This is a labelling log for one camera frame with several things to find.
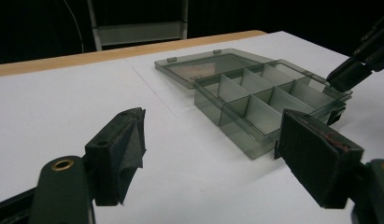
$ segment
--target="robotic arm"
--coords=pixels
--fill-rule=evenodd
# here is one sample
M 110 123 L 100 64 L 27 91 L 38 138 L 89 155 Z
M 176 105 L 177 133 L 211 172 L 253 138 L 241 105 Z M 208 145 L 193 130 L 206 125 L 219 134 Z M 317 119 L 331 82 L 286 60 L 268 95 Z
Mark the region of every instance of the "robotic arm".
M 327 81 L 338 91 L 349 91 L 372 74 L 384 69 L 384 16 L 362 38 L 353 56 L 340 64 Z
M 36 188 L 0 203 L 0 224 L 93 224 L 98 206 L 124 202 L 145 154 L 145 110 L 115 116 L 86 146 L 86 154 L 48 162 Z
M 282 114 L 275 151 L 319 206 L 342 209 L 350 198 L 353 224 L 384 224 L 384 160 L 362 164 L 363 148 L 289 109 Z

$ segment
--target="wooden table edge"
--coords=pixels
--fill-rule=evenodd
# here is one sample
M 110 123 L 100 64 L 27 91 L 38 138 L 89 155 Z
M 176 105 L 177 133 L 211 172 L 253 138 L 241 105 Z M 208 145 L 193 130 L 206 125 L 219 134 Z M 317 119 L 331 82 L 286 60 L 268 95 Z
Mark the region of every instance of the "wooden table edge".
M 252 30 L 226 35 L 212 35 L 123 49 L 111 49 L 56 58 L 33 60 L 20 63 L 5 63 L 0 64 L 0 77 L 38 72 L 55 68 L 63 68 L 68 66 L 83 65 L 87 63 L 99 63 L 109 60 L 128 58 L 167 50 L 185 49 L 201 45 L 215 44 L 265 34 L 266 33 L 262 31 Z

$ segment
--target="table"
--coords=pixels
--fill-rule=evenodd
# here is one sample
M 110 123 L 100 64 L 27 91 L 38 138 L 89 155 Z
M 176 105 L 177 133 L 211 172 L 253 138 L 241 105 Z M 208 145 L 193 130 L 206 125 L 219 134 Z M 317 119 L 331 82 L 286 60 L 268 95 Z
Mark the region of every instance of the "table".
M 147 110 L 147 152 L 124 206 L 97 223 L 350 223 L 320 208 L 282 159 L 251 161 L 193 104 L 193 90 L 154 69 L 169 57 L 235 48 L 326 77 L 347 59 L 285 32 L 260 31 L 0 65 L 0 202 L 33 188 L 40 169 L 84 146 L 116 114 Z M 384 71 L 353 89 L 335 130 L 384 159 Z

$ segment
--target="white tabletop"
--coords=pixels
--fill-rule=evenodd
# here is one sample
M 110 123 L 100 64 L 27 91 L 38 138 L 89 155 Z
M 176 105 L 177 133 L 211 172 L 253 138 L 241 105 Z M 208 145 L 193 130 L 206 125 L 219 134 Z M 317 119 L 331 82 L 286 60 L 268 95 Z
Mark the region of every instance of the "white tabletop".
M 322 77 L 346 56 L 284 32 L 103 63 L 0 77 L 0 202 L 33 188 L 40 169 L 84 146 L 118 113 L 147 110 L 144 168 L 124 206 L 94 207 L 97 223 L 350 223 L 346 209 L 320 208 L 284 160 L 251 161 L 154 61 L 240 49 L 284 59 Z M 353 89 L 332 126 L 384 159 L 384 71 Z

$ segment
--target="plastic organizer box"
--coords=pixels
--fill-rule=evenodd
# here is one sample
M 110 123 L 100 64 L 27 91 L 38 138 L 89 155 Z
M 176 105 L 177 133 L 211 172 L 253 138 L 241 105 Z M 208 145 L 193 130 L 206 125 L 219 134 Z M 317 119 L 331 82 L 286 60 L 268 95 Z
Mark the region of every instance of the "plastic organizer box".
M 198 55 L 194 58 L 204 63 Z M 284 60 L 214 73 L 194 80 L 194 103 L 251 160 L 274 149 L 284 108 L 330 125 L 340 118 L 352 94 Z
M 273 60 L 239 49 L 216 49 L 210 52 L 160 60 L 154 62 L 154 65 L 156 69 L 192 90 L 197 78 L 210 77 L 271 61 Z

